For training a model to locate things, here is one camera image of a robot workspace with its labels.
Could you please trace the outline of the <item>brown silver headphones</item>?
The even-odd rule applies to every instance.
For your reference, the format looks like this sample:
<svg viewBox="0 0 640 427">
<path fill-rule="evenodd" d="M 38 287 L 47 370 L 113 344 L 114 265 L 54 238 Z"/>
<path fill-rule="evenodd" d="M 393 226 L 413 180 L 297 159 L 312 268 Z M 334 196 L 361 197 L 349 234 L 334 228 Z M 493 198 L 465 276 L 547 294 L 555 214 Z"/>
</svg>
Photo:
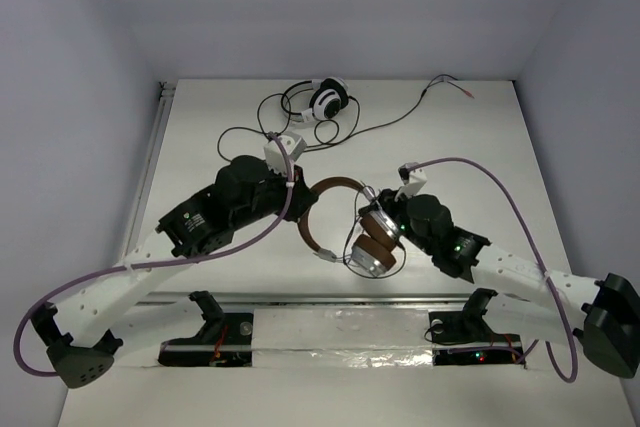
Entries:
<svg viewBox="0 0 640 427">
<path fill-rule="evenodd" d="M 396 265 L 393 251 L 399 247 L 399 239 L 393 237 L 386 225 L 385 215 L 380 209 L 374 189 L 348 177 L 329 177 L 311 187 L 319 196 L 335 188 L 353 190 L 356 193 L 354 205 L 357 205 L 359 196 L 368 201 L 360 210 L 355 209 L 354 221 L 343 245 L 343 253 L 338 256 L 321 247 L 313 238 L 309 228 L 311 209 L 297 223 L 302 240 L 317 257 L 332 263 L 340 262 L 359 277 L 381 280 L 392 276 Z"/>
</svg>

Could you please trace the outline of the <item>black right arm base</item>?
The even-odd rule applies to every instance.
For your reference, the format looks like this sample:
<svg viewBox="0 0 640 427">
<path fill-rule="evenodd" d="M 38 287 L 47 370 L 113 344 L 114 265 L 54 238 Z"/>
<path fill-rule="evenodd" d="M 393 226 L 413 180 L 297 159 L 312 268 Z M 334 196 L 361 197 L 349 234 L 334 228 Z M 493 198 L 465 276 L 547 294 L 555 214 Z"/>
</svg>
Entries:
<svg viewBox="0 0 640 427">
<path fill-rule="evenodd" d="M 520 337 L 496 333 L 483 319 L 496 296 L 494 290 L 480 288 L 461 310 L 429 314 L 423 337 L 434 347 L 435 366 L 526 365 Z"/>
</svg>

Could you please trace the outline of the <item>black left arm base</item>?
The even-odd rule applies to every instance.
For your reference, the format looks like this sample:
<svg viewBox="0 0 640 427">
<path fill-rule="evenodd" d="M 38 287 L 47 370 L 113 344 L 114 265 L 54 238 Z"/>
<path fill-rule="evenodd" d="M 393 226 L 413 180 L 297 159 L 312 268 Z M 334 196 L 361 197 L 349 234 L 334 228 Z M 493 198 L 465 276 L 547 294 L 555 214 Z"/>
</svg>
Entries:
<svg viewBox="0 0 640 427">
<path fill-rule="evenodd" d="M 251 367 L 253 312 L 226 313 L 208 291 L 194 291 L 200 329 L 190 337 L 163 341 L 158 363 L 164 367 Z"/>
</svg>

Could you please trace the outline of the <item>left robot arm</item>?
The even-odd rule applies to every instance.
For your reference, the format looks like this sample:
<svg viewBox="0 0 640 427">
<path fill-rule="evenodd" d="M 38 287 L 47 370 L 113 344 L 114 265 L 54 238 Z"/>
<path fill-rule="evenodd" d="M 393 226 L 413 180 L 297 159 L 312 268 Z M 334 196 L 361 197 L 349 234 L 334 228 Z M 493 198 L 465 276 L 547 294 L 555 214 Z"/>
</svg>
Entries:
<svg viewBox="0 0 640 427">
<path fill-rule="evenodd" d="M 108 272 L 76 282 L 78 292 L 49 298 L 30 316 L 46 346 L 55 377 L 68 388 L 101 377 L 126 342 L 115 325 L 140 300 L 190 266 L 233 255 L 266 237 L 281 222 L 296 222 L 318 200 L 301 167 L 272 168 L 242 155 L 214 182 L 165 214 L 156 229 Z M 261 219 L 268 230 L 233 245 L 234 234 Z"/>
</svg>

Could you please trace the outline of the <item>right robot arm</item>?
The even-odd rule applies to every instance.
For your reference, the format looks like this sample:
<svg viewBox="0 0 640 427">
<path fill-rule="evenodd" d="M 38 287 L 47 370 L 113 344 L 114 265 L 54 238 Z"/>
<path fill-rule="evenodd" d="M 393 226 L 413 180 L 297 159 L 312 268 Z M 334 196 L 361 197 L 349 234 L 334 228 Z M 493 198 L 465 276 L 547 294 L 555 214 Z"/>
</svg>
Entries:
<svg viewBox="0 0 640 427">
<path fill-rule="evenodd" d="M 432 316 L 444 346 L 507 335 L 580 348 L 601 370 L 632 378 L 639 366 L 639 295 L 624 277 L 581 277 L 522 259 L 454 225 L 433 195 L 385 189 L 379 203 L 411 244 L 445 275 L 474 285 L 459 312 Z"/>
</svg>

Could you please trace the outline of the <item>white black headphones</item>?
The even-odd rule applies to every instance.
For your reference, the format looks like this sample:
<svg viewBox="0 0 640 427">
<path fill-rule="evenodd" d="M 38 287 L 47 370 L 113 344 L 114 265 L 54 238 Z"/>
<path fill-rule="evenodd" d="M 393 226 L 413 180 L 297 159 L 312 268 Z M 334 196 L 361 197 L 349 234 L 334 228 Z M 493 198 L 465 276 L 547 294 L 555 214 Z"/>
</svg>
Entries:
<svg viewBox="0 0 640 427">
<path fill-rule="evenodd" d="M 306 88 L 313 91 L 308 107 L 301 112 L 294 112 L 290 106 L 291 99 Z M 332 120 L 349 102 L 347 83 L 339 77 L 327 77 L 294 83 L 282 94 L 280 107 L 289 119 L 305 124 Z"/>
</svg>

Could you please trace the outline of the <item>aluminium rail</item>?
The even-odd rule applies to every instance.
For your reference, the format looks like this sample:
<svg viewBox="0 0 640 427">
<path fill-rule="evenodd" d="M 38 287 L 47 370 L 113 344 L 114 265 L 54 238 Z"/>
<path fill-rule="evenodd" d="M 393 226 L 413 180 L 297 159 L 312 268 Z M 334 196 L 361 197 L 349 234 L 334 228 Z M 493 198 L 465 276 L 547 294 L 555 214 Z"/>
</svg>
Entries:
<svg viewBox="0 0 640 427">
<path fill-rule="evenodd" d="M 354 296 L 321 294 L 258 294 L 258 293 L 213 293 L 219 304 L 224 305 L 403 305 L 403 304 L 459 304 L 465 303 L 469 293 L 437 294 L 435 296 Z"/>
</svg>

